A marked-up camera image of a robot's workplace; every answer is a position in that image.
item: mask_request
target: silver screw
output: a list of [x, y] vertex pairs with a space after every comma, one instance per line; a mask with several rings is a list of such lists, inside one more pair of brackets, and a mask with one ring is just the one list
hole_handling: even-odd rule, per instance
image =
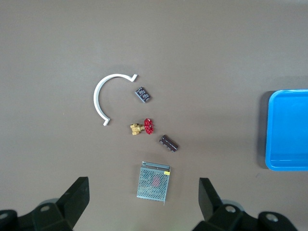
[[44, 207], [40, 208], [40, 211], [41, 212], [45, 212], [45, 211], [47, 211], [49, 209], [50, 209], [50, 207], [47, 205], [47, 206], [44, 206]]
[[226, 206], [226, 210], [227, 210], [229, 213], [235, 213], [235, 212], [236, 212], [235, 208], [232, 207], [231, 205]]
[[1, 219], [5, 219], [5, 218], [7, 218], [7, 216], [8, 216], [8, 214], [7, 214], [7, 213], [3, 213], [3, 214], [1, 214], [1, 215], [0, 215], [0, 220], [1, 220]]
[[266, 218], [270, 221], [273, 221], [273, 222], [278, 221], [278, 218], [274, 214], [271, 214], [271, 213], [266, 214]]

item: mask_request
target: blue plastic tray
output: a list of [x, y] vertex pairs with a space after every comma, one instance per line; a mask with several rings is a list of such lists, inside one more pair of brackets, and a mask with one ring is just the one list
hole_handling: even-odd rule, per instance
[[308, 170], [308, 90], [279, 90], [269, 99], [266, 165]]

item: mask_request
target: curved white object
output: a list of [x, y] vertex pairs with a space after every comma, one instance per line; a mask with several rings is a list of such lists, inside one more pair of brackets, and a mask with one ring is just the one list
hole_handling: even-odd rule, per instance
[[94, 106], [95, 106], [95, 109], [96, 109], [97, 113], [105, 120], [104, 126], [107, 126], [110, 118], [108, 116], [106, 116], [105, 113], [101, 110], [100, 103], [98, 102], [98, 96], [100, 94], [100, 90], [101, 90], [102, 86], [104, 85], [105, 82], [107, 82], [111, 78], [122, 77], [122, 78], [125, 78], [125, 79], [129, 80], [130, 82], [133, 82], [133, 81], [135, 81], [137, 76], [138, 76], [137, 74], [134, 74], [133, 77], [129, 77], [127, 75], [122, 75], [122, 74], [113, 74], [113, 75], [106, 76], [105, 78], [103, 78], [97, 84], [97, 86], [96, 86], [96, 88], [94, 90], [93, 101], [94, 101]]

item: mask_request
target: red knob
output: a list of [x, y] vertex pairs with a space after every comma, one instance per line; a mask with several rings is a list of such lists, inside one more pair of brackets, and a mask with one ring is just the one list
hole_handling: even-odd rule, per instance
[[144, 120], [144, 129], [145, 129], [146, 133], [148, 133], [149, 135], [153, 133], [154, 125], [153, 125], [152, 120], [150, 120], [150, 119]]

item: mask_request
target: metal power supply unit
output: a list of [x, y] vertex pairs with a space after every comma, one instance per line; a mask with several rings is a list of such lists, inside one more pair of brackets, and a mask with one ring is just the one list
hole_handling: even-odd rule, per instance
[[165, 203], [170, 166], [142, 162], [137, 197]]

